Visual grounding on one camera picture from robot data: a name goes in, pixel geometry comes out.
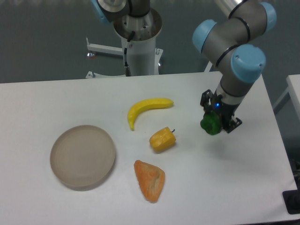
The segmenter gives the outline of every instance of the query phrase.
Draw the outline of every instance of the beige plate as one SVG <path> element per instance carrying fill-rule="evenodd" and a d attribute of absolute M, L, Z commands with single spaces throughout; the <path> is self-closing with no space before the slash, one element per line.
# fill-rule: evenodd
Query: beige plate
<path fill-rule="evenodd" d="M 83 125 L 67 130 L 57 139 L 50 164 L 63 184 L 82 191 L 102 183 L 115 156 L 113 140 L 103 129 Z"/>

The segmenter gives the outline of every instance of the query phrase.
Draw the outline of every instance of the banana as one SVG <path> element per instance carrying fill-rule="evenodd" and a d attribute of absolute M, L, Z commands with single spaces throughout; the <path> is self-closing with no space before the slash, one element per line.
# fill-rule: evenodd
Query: banana
<path fill-rule="evenodd" d="M 148 98 L 135 103 L 127 114 L 127 119 L 131 130 L 134 130 L 135 119 L 139 114 L 150 109 L 163 109 L 173 105 L 173 101 L 165 97 Z"/>

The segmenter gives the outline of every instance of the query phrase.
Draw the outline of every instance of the white stand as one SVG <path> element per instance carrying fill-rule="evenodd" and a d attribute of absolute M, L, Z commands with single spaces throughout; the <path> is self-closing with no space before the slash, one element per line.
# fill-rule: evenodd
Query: white stand
<path fill-rule="evenodd" d="M 90 44 L 87 38 L 86 38 L 86 40 L 87 40 L 87 48 L 88 48 L 89 52 L 105 53 L 105 54 L 119 55 L 119 56 L 123 56 L 123 54 L 124 54 L 122 48 Z M 163 52 L 164 52 L 163 49 L 155 48 L 153 75 L 159 75 L 159 71 L 158 71 L 159 61 L 160 61 L 160 58 L 161 58 Z M 103 78 L 103 77 L 108 77 L 108 76 L 95 74 L 95 73 L 89 71 L 85 78 Z"/>

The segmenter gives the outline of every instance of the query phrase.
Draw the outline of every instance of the table surface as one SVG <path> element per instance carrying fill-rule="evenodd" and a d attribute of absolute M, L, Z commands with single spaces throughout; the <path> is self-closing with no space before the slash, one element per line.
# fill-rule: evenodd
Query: table surface
<path fill-rule="evenodd" d="M 201 129 L 201 93 L 221 74 L 197 73 L 0 84 L 0 224 L 249 224 L 300 218 L 286 211 L 282 192 L 296 189 L 267 91 L 260 78 L 236 111 L 243 124 L 227 134 Z M 174 106 L 141 114 L 135 102 L 166 97 Z M 117 157 L 99 187 L 77 192 L 50 168 L 56 139 L 89 124 L 106 130 Z M 155 154 L 149 138 L 176 129 L 176 145 Z M 165 171 L 157 203 L 147 202 L 133 164 Z"/>
<path fill-rule="evenodd" d="M 300 74 L 290 75 L 286 79 L 289 86 L 289 93 L 296 113 L 300 119 Z"/>

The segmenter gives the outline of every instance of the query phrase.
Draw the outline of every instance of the toy pepper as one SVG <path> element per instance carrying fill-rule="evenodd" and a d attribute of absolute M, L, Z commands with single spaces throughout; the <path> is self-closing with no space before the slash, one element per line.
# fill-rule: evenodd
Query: toy pepper
<path fill-rule="evenodd" d="M 154 151 L 163 151 L 175 144 L 176 138 L 169 127 L 157 131 L 150 139 L 150 145 Z"/>

